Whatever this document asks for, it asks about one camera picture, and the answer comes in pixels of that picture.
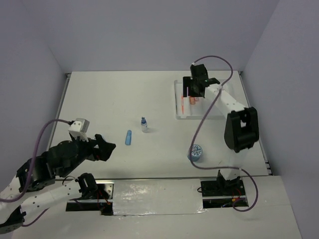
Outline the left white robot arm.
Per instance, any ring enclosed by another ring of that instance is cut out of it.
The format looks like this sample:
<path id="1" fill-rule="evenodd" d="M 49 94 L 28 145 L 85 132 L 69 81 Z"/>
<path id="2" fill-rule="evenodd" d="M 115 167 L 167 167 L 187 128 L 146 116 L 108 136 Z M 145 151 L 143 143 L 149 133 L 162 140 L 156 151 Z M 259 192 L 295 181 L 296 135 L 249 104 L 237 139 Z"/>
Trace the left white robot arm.
<path id="1" fill-rule="evenodd" d="M 42 190 L 55 184 L 57 177 L 67 178 L 85 160 L 107 161 L 115 148 L 114 143 L 96 134 L 87 141 L 75 138 L 62 141 L 34 160 L 29 159 L 0 194 L 1 234 L 23 227 L 26 217 L 58 203 L 95 197 L 98 185 L 91 173 L 83 173 L 54 190 Z"/>

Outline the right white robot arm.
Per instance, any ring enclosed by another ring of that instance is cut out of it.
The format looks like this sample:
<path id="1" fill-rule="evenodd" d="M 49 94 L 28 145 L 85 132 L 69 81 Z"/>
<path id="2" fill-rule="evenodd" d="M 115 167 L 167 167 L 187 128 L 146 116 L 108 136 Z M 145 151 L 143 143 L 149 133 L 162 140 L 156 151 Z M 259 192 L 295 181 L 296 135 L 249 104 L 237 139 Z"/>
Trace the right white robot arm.
<path id="1" fill-rule="evenodd" d="M 239 187 L 247 150 L 259 139 L 255 108 L 232 98 L 204 65 L 178 72 L 115 72 L 97 89 L 95 126 L 117 145 L 105 175 L 201 176 L 218 162 L 217 191 Z"/>

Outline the orange translucent cap case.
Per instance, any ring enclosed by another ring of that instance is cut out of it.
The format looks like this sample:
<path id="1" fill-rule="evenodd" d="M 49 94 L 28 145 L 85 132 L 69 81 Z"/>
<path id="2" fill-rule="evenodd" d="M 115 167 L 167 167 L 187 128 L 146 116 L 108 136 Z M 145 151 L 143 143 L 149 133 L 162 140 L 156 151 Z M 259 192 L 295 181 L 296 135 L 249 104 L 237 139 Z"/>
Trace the orange translucent cap case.
<path id="1" fill-rule="evenodd" d="M 196 98 L 196 97 L 190 97 L 189 98 L 189 103 L 191 105 L 195 105 L 197 102 L 199 102 L 199 98 Z"/>

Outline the orange highlighter pen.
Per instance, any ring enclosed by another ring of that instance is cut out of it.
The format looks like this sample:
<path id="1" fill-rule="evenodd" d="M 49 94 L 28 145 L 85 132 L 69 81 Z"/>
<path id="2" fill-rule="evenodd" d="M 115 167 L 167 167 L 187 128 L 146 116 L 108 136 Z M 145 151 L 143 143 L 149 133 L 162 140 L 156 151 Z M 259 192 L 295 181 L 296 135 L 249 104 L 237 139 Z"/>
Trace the orange highlighter pen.
<path id="1" fill-rule="evenodd" d="M 181 94 L 181 113 L 184 115 L 184 96 Z"/>

